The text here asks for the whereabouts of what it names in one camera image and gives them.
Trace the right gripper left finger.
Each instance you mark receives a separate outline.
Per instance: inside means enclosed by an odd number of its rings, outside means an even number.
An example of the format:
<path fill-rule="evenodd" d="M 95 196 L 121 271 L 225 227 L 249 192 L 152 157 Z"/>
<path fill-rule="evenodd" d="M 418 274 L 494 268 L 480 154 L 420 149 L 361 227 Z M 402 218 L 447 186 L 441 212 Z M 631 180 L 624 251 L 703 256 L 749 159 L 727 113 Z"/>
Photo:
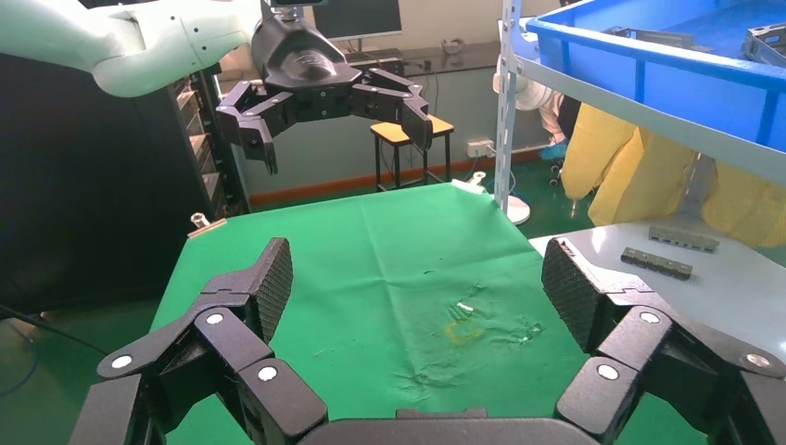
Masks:
<path fill-rule="evenodd" d="M 283 237 L 251 266 L 213 277 L 182 316 L 97 366 L 70 442 L 162 444 L 209 397 L 256 444 L 300 442 L 327 408 L 271 346 L 293 278 Z"/>

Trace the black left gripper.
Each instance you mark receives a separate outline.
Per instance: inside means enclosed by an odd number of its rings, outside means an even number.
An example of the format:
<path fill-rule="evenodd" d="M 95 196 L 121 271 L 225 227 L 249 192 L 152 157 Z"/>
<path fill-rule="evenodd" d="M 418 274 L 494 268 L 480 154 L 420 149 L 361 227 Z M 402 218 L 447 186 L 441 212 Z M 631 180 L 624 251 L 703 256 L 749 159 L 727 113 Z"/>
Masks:
<path fill-rule="evenodd" d="M 238 82 L 216 107 L 222 138 L 246 159 L 278 173 L 273 139 L 299 121 L 346 117 L 394 123 L 420 149 L 432 146 L 433 122 L 421 87 L 371 68 L 362 75 L 303 19 L 264 19 L 251 40 L 263 82 Z"/>

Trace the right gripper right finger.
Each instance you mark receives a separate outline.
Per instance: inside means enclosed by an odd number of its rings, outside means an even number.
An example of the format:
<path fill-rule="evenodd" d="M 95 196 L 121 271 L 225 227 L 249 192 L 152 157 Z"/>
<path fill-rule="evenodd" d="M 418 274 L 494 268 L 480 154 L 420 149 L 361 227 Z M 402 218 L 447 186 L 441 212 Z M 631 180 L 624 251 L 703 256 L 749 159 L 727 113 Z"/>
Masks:
<path fill-rule="evenodd" d="M 711 444 L 785 440 L 785 365 L 694 321 L 637 275 L 592 264 L 566 238 L 545 248 L 541 282 L 588 356 L 555 416 L 611 444 L 646 394 L 667 401 Z"/>

